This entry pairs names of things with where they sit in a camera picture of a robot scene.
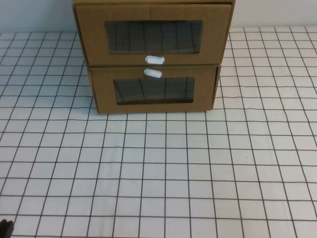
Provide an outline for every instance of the black object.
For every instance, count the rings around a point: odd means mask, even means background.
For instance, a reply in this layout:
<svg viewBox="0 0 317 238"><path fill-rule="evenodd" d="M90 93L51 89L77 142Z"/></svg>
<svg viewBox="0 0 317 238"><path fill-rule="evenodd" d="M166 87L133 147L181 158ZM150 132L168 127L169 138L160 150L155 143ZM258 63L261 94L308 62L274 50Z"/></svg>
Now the black object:
<svg viewBox="0 0 317 238"><path fill-rule="evenodd" d="M0 238L10 238L14 230L13 221L7 222L2 220L0 222Z"/></svg>

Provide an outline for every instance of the white backdrop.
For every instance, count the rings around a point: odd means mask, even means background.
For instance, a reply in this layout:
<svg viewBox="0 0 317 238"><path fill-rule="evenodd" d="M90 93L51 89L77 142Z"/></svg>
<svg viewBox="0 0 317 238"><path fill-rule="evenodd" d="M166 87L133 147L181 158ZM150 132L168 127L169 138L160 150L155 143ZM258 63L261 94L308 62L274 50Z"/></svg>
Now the white backdrop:
<svg viewBox="0 0 317 238"><path fill-rule="evenodd" d="M0 0L0 32L75 31L72 0ZM237 0L233 27L317 25L317 0Z"/></svg>

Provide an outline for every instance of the white grid surface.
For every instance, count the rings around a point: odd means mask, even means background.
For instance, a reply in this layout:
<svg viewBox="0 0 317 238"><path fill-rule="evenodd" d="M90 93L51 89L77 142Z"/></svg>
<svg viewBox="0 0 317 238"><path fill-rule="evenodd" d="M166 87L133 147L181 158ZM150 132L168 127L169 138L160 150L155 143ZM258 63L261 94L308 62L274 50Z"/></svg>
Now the white grid surface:
<svg viewBox="0 0 317 238"><path fill-rule="evenodd" d="M14 238L316 238L317 27L232 29L215 109L98 115L76 33L0 35Z"/></svg>

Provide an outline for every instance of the cardboard drawer unit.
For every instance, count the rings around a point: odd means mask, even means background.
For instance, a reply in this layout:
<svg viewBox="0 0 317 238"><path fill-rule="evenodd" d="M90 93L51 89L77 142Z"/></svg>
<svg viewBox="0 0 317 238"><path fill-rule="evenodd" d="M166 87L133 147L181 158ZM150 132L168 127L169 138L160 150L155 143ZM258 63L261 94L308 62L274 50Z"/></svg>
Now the cardboard drawer unit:
<svg viewBox="0 0 317 238"><path fill-rule="evenodd" d="M213 106L235 0L74 0L100 113Z"/></svg>

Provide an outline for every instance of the white drawer handle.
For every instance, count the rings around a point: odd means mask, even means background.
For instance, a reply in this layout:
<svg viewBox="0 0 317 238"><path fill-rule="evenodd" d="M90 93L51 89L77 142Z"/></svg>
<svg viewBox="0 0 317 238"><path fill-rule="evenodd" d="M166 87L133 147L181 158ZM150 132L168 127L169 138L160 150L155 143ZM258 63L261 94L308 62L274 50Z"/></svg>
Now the white drawer handle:
<svg viewBox="0 0 317 238"><path fill-rule="evenodd" d="M145 62L148 64L163 64L165 62L165 58L159 56L146 56Z"/></svg>
<svg viewBox="0 0 317 238"><path fill-rule="evenodd" d="M150 77L154 77L154 78L161 78L162 77L161 71L150 69L150 68L144 69L144 74L147 76L150 76Z"/></svg>

